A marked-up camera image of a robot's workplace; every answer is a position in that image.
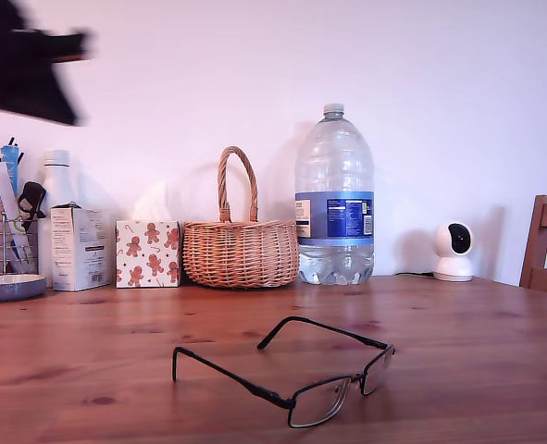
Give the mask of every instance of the camera lens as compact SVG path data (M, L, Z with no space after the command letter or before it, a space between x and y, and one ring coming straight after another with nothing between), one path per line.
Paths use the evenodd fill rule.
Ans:
M458 253L466 253L470 249L470 232L464 225L450 224L448 226L452 238L452 249Z

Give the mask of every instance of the eyeglass lens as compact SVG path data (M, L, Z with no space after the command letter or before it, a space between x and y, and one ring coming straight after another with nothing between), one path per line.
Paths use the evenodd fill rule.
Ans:
M386 377L386 370L388 369L392 359L392 350L388 350L384 353L380 359L372 364L367 369L366 381L364 383L364 394L367 395L377 389L384 378Z
M291 413L291 425L308 427L330 419L341 409L350 383L351 378L346 377L300 393Z

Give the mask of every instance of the wooden chair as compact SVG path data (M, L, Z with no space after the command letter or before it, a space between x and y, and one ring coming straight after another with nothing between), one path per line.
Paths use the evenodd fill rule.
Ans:
M540 195L534 199L534 211L532 222L530 222L520 287L547 292L547 268L544 267L546 257L547 196Z

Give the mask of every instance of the white cardboard box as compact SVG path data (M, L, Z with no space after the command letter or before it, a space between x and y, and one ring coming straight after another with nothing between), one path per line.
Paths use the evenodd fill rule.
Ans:
M103 215L81 208L52 208L53 290L80 291L109 283Z

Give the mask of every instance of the white bottle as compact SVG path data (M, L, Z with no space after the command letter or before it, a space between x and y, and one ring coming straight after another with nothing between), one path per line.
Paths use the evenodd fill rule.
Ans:
M41 204L46 218L39 219L39 274L47 279L47 288L53 287L53 251L51 241L51 211L56 205L75 201L75 193L69 178L69 152L49 150L44 152L44 182L47 191Z
M358 284L374 269L374 163L343 113L325 105L295 166L300 278L312 284Z

